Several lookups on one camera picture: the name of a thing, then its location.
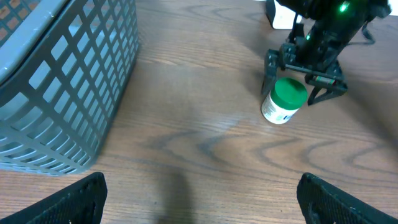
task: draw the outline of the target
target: green lid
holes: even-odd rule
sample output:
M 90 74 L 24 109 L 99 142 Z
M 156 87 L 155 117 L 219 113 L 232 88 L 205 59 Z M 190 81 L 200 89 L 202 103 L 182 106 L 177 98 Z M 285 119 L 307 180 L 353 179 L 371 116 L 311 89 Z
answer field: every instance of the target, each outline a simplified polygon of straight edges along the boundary
M 307 89 L 292 78 L 281 78 L 271 91 L 273 102 L 285 110 L 299 109 L 307 100 Z

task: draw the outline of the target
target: bottle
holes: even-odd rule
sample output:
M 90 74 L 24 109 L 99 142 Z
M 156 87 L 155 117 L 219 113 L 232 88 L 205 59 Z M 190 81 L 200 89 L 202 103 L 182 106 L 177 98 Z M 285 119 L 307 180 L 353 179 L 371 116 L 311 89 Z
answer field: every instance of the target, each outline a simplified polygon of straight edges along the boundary
M 307 89 L 292 78 L 278 80 L 261 106 L 261 113 L 274 124 L 284 124 L 307 100 Z

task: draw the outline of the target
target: white container with green lid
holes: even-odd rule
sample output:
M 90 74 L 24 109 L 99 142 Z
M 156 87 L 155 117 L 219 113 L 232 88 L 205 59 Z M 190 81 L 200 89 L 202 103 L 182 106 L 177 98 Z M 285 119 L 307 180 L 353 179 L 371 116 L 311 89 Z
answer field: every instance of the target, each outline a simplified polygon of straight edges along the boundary
M 281 78 L 264 100 L 261 113 L 274 124 L 284 124 L 303 106 L 307 96 L 307 89 L 299 81 Z

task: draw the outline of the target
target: wooden surface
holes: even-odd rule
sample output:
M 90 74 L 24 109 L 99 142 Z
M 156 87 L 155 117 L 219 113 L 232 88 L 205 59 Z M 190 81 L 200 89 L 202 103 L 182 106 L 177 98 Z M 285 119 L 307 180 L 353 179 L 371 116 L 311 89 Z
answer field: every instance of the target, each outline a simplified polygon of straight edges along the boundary
M 375 45 L 340 55 L 347 95 L 278 126 L 259 111 L 262 58 L 288 31 L 258 2 L 140 0 L 137 13 L 141 54 L 96 165 L 0 171 L 0 217 L 94 171 L 108 185 L 103 223 L 304 223 L 304 172 L 398 217 L 398 17 L 372 23 Z

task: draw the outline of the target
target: pill bottle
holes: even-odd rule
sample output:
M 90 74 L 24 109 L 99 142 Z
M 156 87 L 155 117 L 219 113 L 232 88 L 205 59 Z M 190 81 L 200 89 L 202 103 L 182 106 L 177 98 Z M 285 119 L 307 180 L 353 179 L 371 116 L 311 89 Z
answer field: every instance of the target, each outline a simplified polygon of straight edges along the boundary
M 262 115 L 274 124 L 284 124 L 307 100 L 307 89 L 292 78 L 278 80 L 261 106 Z

